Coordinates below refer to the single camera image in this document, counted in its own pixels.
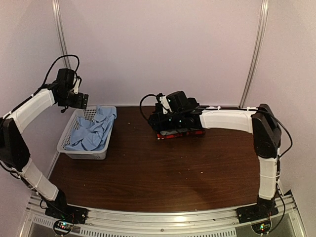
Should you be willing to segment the black shirt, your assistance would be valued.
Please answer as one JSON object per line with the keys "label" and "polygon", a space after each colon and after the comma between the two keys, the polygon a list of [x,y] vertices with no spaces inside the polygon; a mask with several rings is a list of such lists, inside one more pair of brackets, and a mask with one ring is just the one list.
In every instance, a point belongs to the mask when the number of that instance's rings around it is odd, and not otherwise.
{"label": "black shirt", "polygon": [[[200,103],[198,103],[195,98],[188,98],[188,101],[189,101],[188,106],[183,108],[183,109],[181,109],[178,112],[192,111],[192,110],[194,110],[194,109],[196,109],[196,108],[198,108],[200,106]],[[173,112],[173,113],[166,114],[166,115],[174,115],[175,113],[178,113],[178,112]],[[155,110],[153,111],[153,113],[164,115],[162,113],[162,107],[161,107],[161,105],[158,102],[156,102],[156,104],[155,104]]]}

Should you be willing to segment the red plaid shirt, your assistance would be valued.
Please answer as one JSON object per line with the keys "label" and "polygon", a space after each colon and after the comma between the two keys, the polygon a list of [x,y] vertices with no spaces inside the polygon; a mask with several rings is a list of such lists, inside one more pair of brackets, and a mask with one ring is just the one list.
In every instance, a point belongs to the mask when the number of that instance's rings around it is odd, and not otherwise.
{"label": "red plaid shirt", "polygon": [[173,138],[179,138],[179,137],[185,137],[185,136],[200,136],[200,135],[204,135],[204,134],[205,134],[204,129],[189,129],[189,131],[186,133],[168,135],[168,136],[162,136],[162,135],[160,135],[160,132],[158,132],[157,139],[158,140],[166,140],[166,139],[173,139]]}

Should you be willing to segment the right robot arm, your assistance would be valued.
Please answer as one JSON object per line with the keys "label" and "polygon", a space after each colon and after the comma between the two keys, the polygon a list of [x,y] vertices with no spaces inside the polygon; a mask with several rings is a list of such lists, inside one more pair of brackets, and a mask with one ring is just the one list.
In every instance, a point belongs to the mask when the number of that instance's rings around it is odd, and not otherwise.
{"label": "right robot arm", "polygon": [[267,104],[168,113],[157,105],[148,123],[157,135],[146,146],[148,156],[161,158],[172,171],[183,165],[204,170],[204,175],[190,171],[186,183],[206,204],[229,206],[231,200],[245,199],[259,182],[256,203],[239,213],[258,218],[277,213],[281,128]]}

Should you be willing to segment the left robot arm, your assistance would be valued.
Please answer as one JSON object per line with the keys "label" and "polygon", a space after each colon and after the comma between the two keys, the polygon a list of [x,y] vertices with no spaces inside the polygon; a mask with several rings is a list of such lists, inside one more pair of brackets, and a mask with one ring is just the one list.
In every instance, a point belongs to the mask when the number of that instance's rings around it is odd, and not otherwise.
{"label": "left robot arm", "polygon": [[1,162],[27,187],[37,192],[60,219],[71,215],[72,206],[67,203],[65,193],[36,166],[24,132],[50,107],[86,109],[88,98],[87,94],[75,93],[62,82],[45,84],[0,119]]}

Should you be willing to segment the light blue long sleeve shirt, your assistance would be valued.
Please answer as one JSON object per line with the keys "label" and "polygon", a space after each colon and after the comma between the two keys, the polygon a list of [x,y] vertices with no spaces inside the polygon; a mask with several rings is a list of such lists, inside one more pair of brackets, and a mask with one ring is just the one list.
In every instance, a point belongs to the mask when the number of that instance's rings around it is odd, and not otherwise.
{"label": "light blue long sleeve shirt", "polygon": [[78,128],[71,130],[70,141],[65,146],[69,151],[99,151],[104,148],[106,139],[117,118],[116,107],[96,106],[92,120],[77,117]]}

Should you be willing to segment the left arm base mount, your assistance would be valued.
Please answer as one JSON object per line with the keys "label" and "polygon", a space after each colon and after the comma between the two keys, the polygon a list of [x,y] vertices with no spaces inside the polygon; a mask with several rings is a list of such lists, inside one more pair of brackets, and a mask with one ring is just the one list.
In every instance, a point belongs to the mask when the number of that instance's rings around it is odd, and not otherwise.
{"label": "left arm base mount", "polygon": [[53,231],[58,236],[65,236],[73,230],[75,225],[86,223],[88,210],[70,205],[66,212],[62,212],[50,206],[45,209],[45,215],[56,219],[53,223]]}

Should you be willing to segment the white plastic laundry basket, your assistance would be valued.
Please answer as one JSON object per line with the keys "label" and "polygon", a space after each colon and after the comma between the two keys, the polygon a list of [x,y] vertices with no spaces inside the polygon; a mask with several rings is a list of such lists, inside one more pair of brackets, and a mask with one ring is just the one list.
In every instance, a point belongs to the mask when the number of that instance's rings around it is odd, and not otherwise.
{"label": "white plastic laundry basket", "polygon": [[116,118],[114,106],[75,109],[57,144],[57,151],[72,159],[105,159]]}

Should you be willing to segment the grey shirt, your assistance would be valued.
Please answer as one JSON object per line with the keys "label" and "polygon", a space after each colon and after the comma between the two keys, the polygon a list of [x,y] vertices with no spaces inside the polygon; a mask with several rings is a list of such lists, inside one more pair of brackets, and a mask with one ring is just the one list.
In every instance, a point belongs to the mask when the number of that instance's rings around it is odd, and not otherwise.
{"label": "grey shirt", "polygon": [[168,136],[168,135],[182,134],[188,131],[189,130],[187,128],[180,128],[180,129],[175,129],[175,130],[164,130],[160,132],[160,135]]}

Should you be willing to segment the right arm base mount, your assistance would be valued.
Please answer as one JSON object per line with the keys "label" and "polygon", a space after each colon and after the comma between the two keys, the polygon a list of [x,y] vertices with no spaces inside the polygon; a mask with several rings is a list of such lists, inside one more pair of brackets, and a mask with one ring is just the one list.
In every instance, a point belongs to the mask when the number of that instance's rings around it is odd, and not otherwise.
{"label": "right arm base mount", "polygon": [[278,214],[276,207],[266,208],[258,204],[239,207],[236,210],[240,224],[250,223],[254,233],[266,235],[272,229],[271,217]]}

